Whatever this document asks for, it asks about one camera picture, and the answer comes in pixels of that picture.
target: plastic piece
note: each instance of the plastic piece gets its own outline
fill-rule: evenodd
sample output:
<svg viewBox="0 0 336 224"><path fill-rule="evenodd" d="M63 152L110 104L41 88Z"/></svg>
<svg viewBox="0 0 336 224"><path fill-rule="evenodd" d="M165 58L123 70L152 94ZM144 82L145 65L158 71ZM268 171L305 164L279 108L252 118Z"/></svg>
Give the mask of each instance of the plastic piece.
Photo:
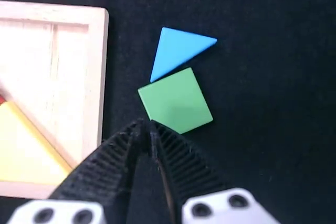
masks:
<svg viewBox="0 0 336 224"><path fill-rule="evenodd" d="M180 134L213 120L191 68L140 88L138 93L151 120Z"/></svg>
<svg viewBox="0 0 336 224"><path fill-rule="evenodd" d="M192 59L217 39L163 27L156 51L151 82Z"/></svg>
<svg viewBox="0 0 336 224"><path fill-rule="evenodd" d="M13 102L0 105L0 180L58 185L71 167Z"/></svg>

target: blue triangle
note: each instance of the blue triangle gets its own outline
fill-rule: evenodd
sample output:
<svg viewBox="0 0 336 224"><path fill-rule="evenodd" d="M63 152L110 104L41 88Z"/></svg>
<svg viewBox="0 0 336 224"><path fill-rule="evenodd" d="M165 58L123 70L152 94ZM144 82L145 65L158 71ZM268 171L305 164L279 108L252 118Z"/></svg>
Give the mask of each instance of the blue triangle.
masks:
<svg viewBox="0 0 336 224"><path fill-rule="evenodd" d="M192 59L217 39L162 27L151 82Z"/></svg>

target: screw hole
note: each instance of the screw hole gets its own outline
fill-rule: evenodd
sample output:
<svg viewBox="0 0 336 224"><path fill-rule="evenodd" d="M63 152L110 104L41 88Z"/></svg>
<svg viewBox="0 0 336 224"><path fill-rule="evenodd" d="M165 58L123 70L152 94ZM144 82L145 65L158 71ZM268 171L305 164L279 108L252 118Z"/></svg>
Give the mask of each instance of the screw hole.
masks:
<svg viewBox="0 0 336 224"><path fill-rule="evenodd" d="M192 213L195 217L207 217L212 214L210 207L203 203L193 206Z"/></svg>
<svg viewBox="0 0 336 224"><path fill-rule="evenodd" d="M89 210L82 210L76 213L72 221L73 224L89 224L93 219L93 214Z"/></svg>
<svg viewBox="0 0 336 224"><path fill-rule="evenodd" d="M42 224L47 223L52 219L52 216L54 215L54 210L51 208L45 208L38 212L34 217L34 223L36 224Z"/></svg>
<svg viewBox="0 0 336 224"><path fill-rule="evenodd" d="M229 203L234 208L243 208L248 206L248 201L241 195L233 195L229 199Z"/></svg>

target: wooden frame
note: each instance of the wooden frame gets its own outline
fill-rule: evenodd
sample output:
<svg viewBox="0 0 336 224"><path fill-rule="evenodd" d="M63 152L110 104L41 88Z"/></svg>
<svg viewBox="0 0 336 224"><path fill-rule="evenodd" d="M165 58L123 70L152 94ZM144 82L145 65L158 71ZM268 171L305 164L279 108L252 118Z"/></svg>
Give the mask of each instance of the wooden frame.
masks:
<svg viewBox="0 0 336 224"><path fill-rule="evenodd" d="M48 30L47 34L50 34L51 42L50 45L46 45L46 47L50 47L52 54L50 72L57 72L59 70L58 63L57 66L53 66L53 57L58 60L58 54L60 54L60 52L54 53L55 50L57 51L57 48L55 48L56 46L54 45L56 44L54 42L55 37L62 36L62 52L66 55L62 56L64 60L71 58L72 51L69 50L69 53L67 53L66 49L67 47L71 48L74 46L73 41L77 41L78 44L85 46L85 69L78 69L80 73L77 73L77 69L74 67L71 71L67 69L67 71L62 73L57 72L55 74L57 78L63 76L63 80L71 78L72 76L75 77L80 76L83 73L85 74L83 79L78 78L80 82L83 81L84 94L81 97L84 97L84 99L81 101L83 111L80 110L78 112L82 113L82 122L80 123L81 148L80 154L77 156L73 155L73 152L78 152L78 150L76 150L76 145L67 145L71 143L71 139L59 143L59 139L53 136L53 133L44 125L44 120L40 119L40 115L44 113L43 109L40 108L38 113L37 110L33 111L34 108L32 108L32 103L27 105L22 98L22 95L16 94L22 94L23 91L19 91L19 89L24 87L19 88L17 86L16 88L12 88L15 86L12 85L14 81L9 80L9 71L5 70L0 63L0 82L2 89L5 91L5 98L8 100L12 99L17 103L21 110L50 141L53 147L71 167L76 167L101 143L108 21L109 15L104 8L0 1L0 29L2 28L2 25L7 26L9 24L9 26L15 26L16 28L26 26L31 29L36 26L38 29L40 29L39 27L43 27L41 30L44 29L44 32L45 29ZM69 43L67 43L68 37L74 38L76 33L78 33L80 39L74 39L72 42L69 41ZM6 37L7 34L3 34L3 37L0 35L0 47L1 40L3 41ZM38 38L36 37L34 39L28 36L27 39L30 39L34 44L36 43L36 40L43 39L43 37L45 36L41 33ZM38 65L38 62L36 64L36 69L40 70L44 68L42 64L41 66ZM59 110L62 108L61 105L62 104L60 103L58 104ZM61 116L60 119L61 118L66 120L67 116Z"/></svg>

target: black background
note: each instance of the black background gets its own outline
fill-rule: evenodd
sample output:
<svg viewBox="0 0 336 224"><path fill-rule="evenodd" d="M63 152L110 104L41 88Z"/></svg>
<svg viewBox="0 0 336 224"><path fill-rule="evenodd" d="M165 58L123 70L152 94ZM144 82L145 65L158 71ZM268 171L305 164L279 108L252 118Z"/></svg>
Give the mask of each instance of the black background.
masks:
<svg viewBox="0 0 336 224"><path fill-rule="evenodd" d="M146 113L162 26L218 38L191 66L214 122L185 134L281 223L333 223L336 0L13 0L110 14L103 138ZM140 160L128 223L169 223L160 175ZM23 200L2 198L0 220Z"/></svg>

